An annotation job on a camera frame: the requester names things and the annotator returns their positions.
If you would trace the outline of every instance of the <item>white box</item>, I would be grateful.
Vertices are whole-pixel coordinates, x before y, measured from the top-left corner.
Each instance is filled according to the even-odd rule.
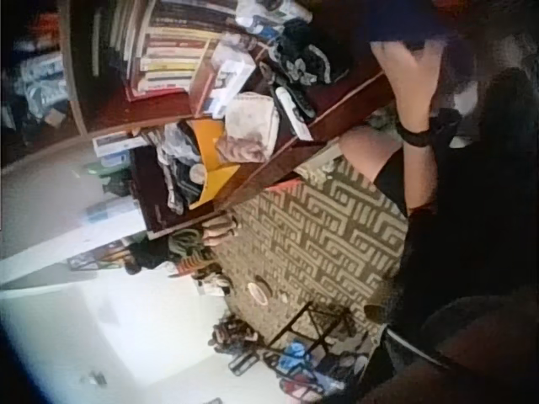
[[[142,136],[133,137],[125,131],[94,137],[92,142],[97,157],[107,156],[136,147],[148,146],[147,141]]]

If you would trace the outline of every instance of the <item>white wall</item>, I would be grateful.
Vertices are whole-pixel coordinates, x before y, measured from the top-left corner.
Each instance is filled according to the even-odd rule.
[[[0,314],[53,402],[69,404],[141,403],[149,385],[213,354],[211,327],[226,309],[222,298],[198,296],[189,277],[152,271],[99,271],[49,290],[0,292]],[[109,388],[80,384],[90,370],[102,371]]]
[[[158,271],[128,276],[100,271],[80,286],[102,333],[140,385],[150,385],[213,354],[207,345],[227,306],[199,296],[191,277],[170,279]],[[105,320],[107,313],[115,319]]]
[[[22,363],[52,403],[141,403],[141,391],[76,288],[0,300],[0,312]],[[106,389],[80,382],[92,370],[104,373]]]
[[[97,161],[90,140],[4,174],[0,286],[139,231],[139,210],[84,225],[85,210],[115,198],[83,165]]]
[[[150,386],[146,403],[203,404],[217,397],[223,404],[292,402],[279,388],[275,373],[257,363],[242,376],[228,369],[229,355],[213,354],[174,377]]]
[[[84,173],[97,160],[92,142],[41,158],[2,176],[2,253],[10,257],[80,226],[90,205],[111,199]]]

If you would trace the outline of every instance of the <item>beige geometric rug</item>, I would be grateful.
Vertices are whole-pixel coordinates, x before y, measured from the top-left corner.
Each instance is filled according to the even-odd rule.
[[[376,330],[362,308],[380,280],[398,270],[407,222],[342,157],[336,162],[323,185],[264,191],[237,206],[239,236],[215,247],[235,287],[229,306],[265,338],[309,300],[348,306],[359,329]],[[255,275],[274,292],[267,306],[248,293]]]

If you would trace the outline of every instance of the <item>green object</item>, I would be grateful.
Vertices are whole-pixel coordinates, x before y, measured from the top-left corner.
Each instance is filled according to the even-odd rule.
[[[122,154],[123,152],[103,157],[97,162],[85,164],[84,168],[90,175],[98,175],[100,177],[109,176],[112,173],[129,168],[129,155]]]

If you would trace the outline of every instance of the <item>hand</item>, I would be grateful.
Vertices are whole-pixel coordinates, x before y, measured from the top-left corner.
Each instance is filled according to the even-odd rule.
[[[403,42],[371,42],[397,101],[398,118],[407,130],[429,129],[430,101],[438,85],[441,56],[446,44],[427,40],[420,52],[410,52]]]

